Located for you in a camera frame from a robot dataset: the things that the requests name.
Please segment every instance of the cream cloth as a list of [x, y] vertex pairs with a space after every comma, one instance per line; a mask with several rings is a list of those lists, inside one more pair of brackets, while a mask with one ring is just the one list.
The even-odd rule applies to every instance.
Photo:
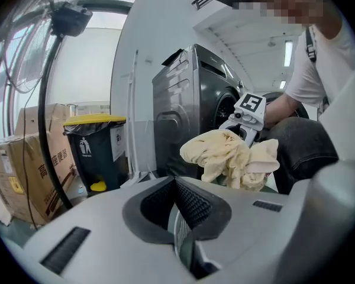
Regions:
[[185, 162], [204, 168], [204, 182], [224, 175], [228, 187], [259, 191], [267, 182], [266, 174], [280, 166], [278, 144], [268, 140], [249, 148], [230, 130], [212, 130], [185, 143], [180, 155]]

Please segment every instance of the black trash can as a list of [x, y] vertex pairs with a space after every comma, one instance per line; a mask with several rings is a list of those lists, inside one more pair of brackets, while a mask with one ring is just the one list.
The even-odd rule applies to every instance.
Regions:
[[128, 177], [124, 117], [90, 114], [71, 117], [64, 133], [87, 191], [113, 191]]

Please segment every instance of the black cable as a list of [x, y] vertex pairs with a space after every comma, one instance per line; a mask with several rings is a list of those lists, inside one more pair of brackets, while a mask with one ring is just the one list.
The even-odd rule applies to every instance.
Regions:
[[38, 81], [36, 83], [36, 86], [31, 91], [31, 94], [30, 94], [30, 96], [29, 96], [29, 98], [26, 101], [25, 106], [24, 106], [24, 133], [22, 135], [22, 166], [24, 168], [24, 173], [25, 173], [26, 198], [27, 198], [27, 202], [28, 202], [28, 209], [29, 209], [31, 222], [33, 223], [33, 226], [34, 226], [35, 230], [38, 230], [38, 228], [37, 228], [36, 222], [34, 222], [33, 213], [31, 212], [31, 208], [30, 208], [29, 180], [28, 180], [28, 174], [26, 172], [26, 166], [25, 166], [26, 106], [28, 105], [31, 96], [33, 96], [33, 93], [34, 93], [35, 89], [37, 88], [38, 83], [40, 83], [41, 77], [38, 79]]

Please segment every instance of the yellow trash can lid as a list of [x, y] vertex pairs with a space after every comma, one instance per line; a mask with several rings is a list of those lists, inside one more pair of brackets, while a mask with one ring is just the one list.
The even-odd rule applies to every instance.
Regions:
[[103, 122], [126, 122], [126, 118], [109, 114], [88, 114], [70, 117], [63, 125], [68, 126]]

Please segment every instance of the washing machine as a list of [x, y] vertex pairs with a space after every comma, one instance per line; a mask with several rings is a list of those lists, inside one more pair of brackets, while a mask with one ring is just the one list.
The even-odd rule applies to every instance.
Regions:
[[153, 79], [157, 172], [200, 179], [203, 170], [186, 163], [180, 148], [228, 119], [243, 84], [223, 59], [198, 44], [178, 50], [163, 65]]

